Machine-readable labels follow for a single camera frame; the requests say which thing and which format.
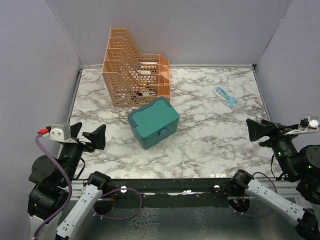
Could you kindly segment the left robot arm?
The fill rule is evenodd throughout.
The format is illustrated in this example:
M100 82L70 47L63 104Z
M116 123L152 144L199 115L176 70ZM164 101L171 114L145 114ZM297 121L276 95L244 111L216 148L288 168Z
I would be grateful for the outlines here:
M78 134L82 123L56 123L40 129L35 143L43 152L32 167L29 181L35 186L28 196L27 212L30 221L30 240L74 240L85 217L97 209L99 199L109 196L115 204L117 193L125 196L133 192L138 197L138 208L143 206L141 194L127 185L116 186L112 179L99 171L85 180L83 193L64 220L63 210L72 198L72 181L77 180L76 168L84 152L93 153L106 146L105 124L92 132L83 132L88 140L82 142Z

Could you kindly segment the teal plastic medicine box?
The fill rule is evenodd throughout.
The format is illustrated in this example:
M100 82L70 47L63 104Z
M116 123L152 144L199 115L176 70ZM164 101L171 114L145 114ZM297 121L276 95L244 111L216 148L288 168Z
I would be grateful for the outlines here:
M131 131L147 150L174 134L180 115L164 97L158 97L127 116Z

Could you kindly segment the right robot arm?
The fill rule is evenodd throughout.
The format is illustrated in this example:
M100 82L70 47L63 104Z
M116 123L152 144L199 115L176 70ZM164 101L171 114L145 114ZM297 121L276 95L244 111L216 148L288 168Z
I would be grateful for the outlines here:
M255 198L267 205L290 223L304 240L320 238L320 146L307 145L297 150L293 139L302 134L317 133L318 117L303 115L299 123L282 125L268 120L246 120L249 139L252 142L266 137L259 146L271 148L273 160L277 160L282 177L275 186L279 192L239 169L230 180L233 196Z

